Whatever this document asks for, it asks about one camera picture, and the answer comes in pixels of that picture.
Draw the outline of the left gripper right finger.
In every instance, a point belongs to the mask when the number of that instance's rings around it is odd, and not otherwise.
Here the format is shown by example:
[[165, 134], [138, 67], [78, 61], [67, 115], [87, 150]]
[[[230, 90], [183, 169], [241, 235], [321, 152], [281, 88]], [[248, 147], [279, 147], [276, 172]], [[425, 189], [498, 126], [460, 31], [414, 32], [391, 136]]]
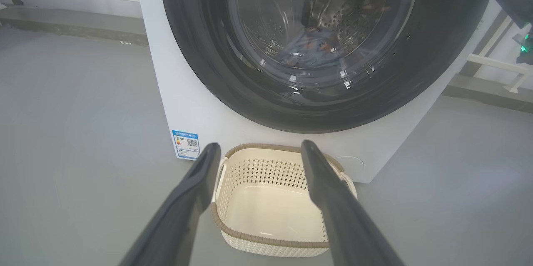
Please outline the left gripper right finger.
[[301, 143], [301, 158], [314, 205], [322, 212], [336, 266], [401, 266], [402, 260], [329, 165], [318, 146]]

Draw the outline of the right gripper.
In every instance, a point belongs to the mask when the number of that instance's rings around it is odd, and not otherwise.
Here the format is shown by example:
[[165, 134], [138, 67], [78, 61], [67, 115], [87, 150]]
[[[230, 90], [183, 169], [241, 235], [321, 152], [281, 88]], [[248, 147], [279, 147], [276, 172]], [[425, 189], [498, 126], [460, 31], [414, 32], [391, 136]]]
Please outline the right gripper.
[[[533, 21], [533, 0], [496, 0], [499, 6], [510, 16], [519, 28], [531, 24]], [[521, 46], [516, 64], [533, 65], [533, 38], [528, 33], [525, 36], [516, 34], [513, 40]]]

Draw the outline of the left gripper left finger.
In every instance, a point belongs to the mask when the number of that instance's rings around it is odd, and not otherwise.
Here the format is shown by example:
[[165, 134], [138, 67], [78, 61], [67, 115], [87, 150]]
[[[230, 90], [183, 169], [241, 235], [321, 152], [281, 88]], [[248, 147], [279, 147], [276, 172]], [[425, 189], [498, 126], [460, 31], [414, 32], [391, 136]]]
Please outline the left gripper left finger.
[[139, 234], [120, 265], [189, 265], [200, 215], [212, 201], [220, 159], [219, 144], [206, 145]]

